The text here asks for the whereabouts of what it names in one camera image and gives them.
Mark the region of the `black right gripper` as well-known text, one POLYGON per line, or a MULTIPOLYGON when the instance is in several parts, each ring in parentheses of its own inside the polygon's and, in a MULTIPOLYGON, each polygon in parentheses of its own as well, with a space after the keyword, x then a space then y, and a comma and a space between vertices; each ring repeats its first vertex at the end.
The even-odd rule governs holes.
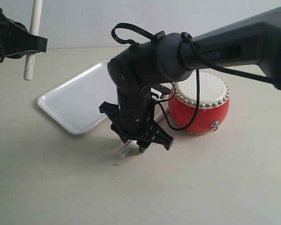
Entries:
POLYGON ((150 143, 162 145, 170 150, 174 138, 153 121, 154 109, 151 86, 146 85, 133 94, 127 94, 117 87, 118 103, 104 101, 99 112, 112 121, 111 129, 123 143, 136 140, 139 153, 143 154, 150 143))

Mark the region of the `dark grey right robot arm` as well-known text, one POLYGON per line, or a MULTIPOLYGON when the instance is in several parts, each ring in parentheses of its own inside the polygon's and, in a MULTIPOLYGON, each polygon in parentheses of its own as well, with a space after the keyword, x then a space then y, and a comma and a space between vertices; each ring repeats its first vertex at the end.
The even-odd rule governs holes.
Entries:
POLYGON ((103 102, 99 111, 109 118, 121 141, 135 142, 140 153, 152 143, 167 150, 173 144, 173 137, 154 119, 155 106, 162 100, 152 89, 175 95, 164 83, 175 85, 192 72, 211 68, 281 90, 281 7, 197 37, 187 32, 152 34, 130 23, 118 23, 115 28, 136 32, 148 42, 121 39, 111 31, 112 38, 128 48, 107 64, 118 102, 103 102))

